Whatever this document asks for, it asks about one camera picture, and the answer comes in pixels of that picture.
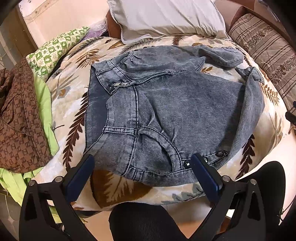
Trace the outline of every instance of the dark button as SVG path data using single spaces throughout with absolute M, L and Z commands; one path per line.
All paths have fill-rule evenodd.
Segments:
M 217 151 L 215 155 L 217 157 L 222 157 L 222 156 L 224 156 L 224 152 L 223 151 Z
M 190 168 L 189 160 L 186 160 L 185 162 L 183 162 L 183 166 L 185 169 L 189 169 Z
M 202 156 L 202 158 L 205 160 L 206 163 L 209 161 L 209 159 L 206 156 Z

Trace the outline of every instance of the white wall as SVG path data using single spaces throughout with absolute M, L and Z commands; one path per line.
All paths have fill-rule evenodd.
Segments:
M 106 0 L 22 0 L 21 13 L 38 47 L 57 35 L 105 18 Z

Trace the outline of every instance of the brown backpack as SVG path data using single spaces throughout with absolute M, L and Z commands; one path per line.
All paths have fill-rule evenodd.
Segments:
M 52 158 L 39 119 L 32 70 L 23 58 L 0 70 L 0 168 L 25 173 Z

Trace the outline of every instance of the floral blanket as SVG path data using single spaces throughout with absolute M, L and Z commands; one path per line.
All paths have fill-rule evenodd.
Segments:
M 238 48 L 245 56 L 245 61 L 239 67 L 255 66 L 259 69 L 254 60 L 234 42 L 199 35 L 144 39 L 129 45 L 124 45 L 119 39 L 97 37 L 75 46 L 63 60 L 60 69 L 47 81 L 52 95 L 54 134 L 60 149 L 35 177 L 37 182 L 51 182 L 58 175 L 64 176 L 69 168 L 76 166 L 83 156 L 86 144 L 84 117 L 88 105 L 87 91 L 91 64 L 147 46 L 201 44 L 209 47 Z M 234 68 L 223 69 L 205 64 L 202 72 L 232 81 L 243 81 Z M 234 180 L 257 166 L 290 131 L 290 123 L 285 119 L 286 107 L 283 100 L 264 72 L 262 76 L 265 82 L 261 84 L 265 109 L 257 127 L 241 150 L 219 169 L 221 175 L 228 175 Z M 126 201 L 169 204 L 202 195 L 199 183 L 150 187 L 109 171 L 95 170 L 78 200 L 72 205 L 74 209 L 79 210 L 109 210 L 114 205 Z

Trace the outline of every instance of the white pillow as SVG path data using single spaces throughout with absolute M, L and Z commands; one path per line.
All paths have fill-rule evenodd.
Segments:
M 124 44 L 161 36 L 200 34 L 230 39 L 211 0 L 107 0 Z

